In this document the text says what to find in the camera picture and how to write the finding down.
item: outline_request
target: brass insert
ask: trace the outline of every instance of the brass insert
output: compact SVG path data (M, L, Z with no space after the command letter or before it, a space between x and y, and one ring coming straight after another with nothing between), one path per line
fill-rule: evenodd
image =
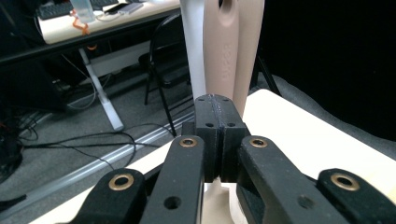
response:
M352 178L349 175L336 173L331 176L331 180L338 188L341 189L355 191L361 187L359 186L358 181L356 181L354 178Z
M183 138L179 143L183 147L195 147L197 145L197 141L193 138Z
M134 177L130 174L114 175L108 182L108 186L112 190L125 190L132 186Z
M254 147L267 147L268 144L264 140L260 138L252 138L250 139L249 143Z

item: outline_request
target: black plastic part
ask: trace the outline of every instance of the black plastic part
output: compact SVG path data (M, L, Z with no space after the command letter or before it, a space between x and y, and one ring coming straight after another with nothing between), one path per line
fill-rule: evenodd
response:
M176 138L140 223L200 223L204 185L204 141Z
M265 204L263 223L347 223L271 140L246 137L238 154ZM251 188L243 181L248 178L239 179L239 185ZM241 205L246 213L248 207Z
M193 122L183 122L181 124L181 135L195 135L195 124Z
M236 150L248 135L233 102L208 94L195 100L195 131L204 139L205 182L220 176L222 182L236 182Z
M396 223L396 206L365 180L348 171L322 171L317 188L350 223Z
M243 186L236 185L236 195L239 203L244 208L247 223L262 223L265 204L244 166L239 168L238 183L243 183Z
M161 169L163 168L163 164L161 163L154 169L145 173L145 189L146 194L151 195L152 190L154 189L155 182L157 182L158 175L160 174Z
M132 186L124 190L111 189L110 180L116 175L131 175L134 179ZM144 176L136 170L118 169L109 172L92 189L70 223L138 223L146 204L144 184Z

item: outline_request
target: gray floor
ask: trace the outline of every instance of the gray floor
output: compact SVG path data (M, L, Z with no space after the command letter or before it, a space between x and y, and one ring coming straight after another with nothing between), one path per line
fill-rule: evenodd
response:
M159 125L165 125L167 123L158 92L154 91L151 93L149 104L143 105L144 77L145 75L136 69L127 70L117 75L117 80L111 85L108 85L106 92L126 126L125 132L130 134L135 140L141 139L142 141L147 140L147 136L152 132L160 133L158 139L152 142L152 144L160 146L172 139L172 136L167 131L164 131L157 125L134 127L146 123L156 123ZM282 78L275 77L275 79L282 96L286 100L396 160L395 142L377 138L363 130L342 122L327 113L315 101L309 98L309 96L289 85ZM260 76L259 88L268 88L262 76ZM181 84L171 91L167 91L166 94L171 104L176 103L191 94L191 87ZM86 99L85 102L80 102L80 106L83 106L89 101L90 99ZM186 106L183 105L183 108L179 108L179 111L176 111L175 118L185 118L183 117L185 115L187 115L187 118L190 117L193 107L189 107L186 110L184 107ZM70 109L64 114L48 115L35 126L35 130L38 134L38 139L25 142L26 145L55 142L90 133L112 132L111 125L98 100L84 110ZM128 140L129 138L124 135L101 135L100 137L67 142L64 145L125 143ZM94 148L77 147L77 149L96 157L103 157L117 149L122 149L123 146L125 145ZM122 167L130 158L133 148L124 147L124 149L122 159L112 162L114 168ZM155 147L141 147L134 156L134 159L137 160L152 150L155 150ZM57 183L61 183L59 182L60 178L70 176L70 173L81 169L81 167L91 162L97 162L96 164L99 166L93 174L82 177L78 181L69 181L67 183L61 181L62 185L57 185ZM28 223L48 212L56 205L67 201L84 189L89 188L110 170L111 168L106 163L83 155L73 148L26 149L23 151L21 167L10 179L0 185L0 201L27 193L28 200L26 202L28 203L18 204L6 212L0 213L0 222Z

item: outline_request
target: black chair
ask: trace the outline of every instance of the black chair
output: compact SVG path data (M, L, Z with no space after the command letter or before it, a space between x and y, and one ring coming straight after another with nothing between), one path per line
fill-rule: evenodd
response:
M148 103L149 93L158 89L172 134L176 136L170 115L170 110L173 108L168 107L163 88L172 88L190 79L183 23L179 13L167 17L158 25L150 40L149 53L140 56L139 62L142 68L148 72L145 105ZM157 87L154 89L150 89L152 79L155 79L157 83Z

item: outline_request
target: orange object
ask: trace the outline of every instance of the orange object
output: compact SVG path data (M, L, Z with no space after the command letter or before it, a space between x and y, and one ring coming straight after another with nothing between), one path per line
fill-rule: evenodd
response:
M82 35L88 35L90 33L90 31L88 30L88 24L87 23L80 23L79 22L79 18L76 14L76 11L73 9L72 13L70 14L70 16L73 16L75 18L75 20L73 21L73 27L81 30ZM88 46L87 49L89 50L95 50L97 48L97 45L94 46Z

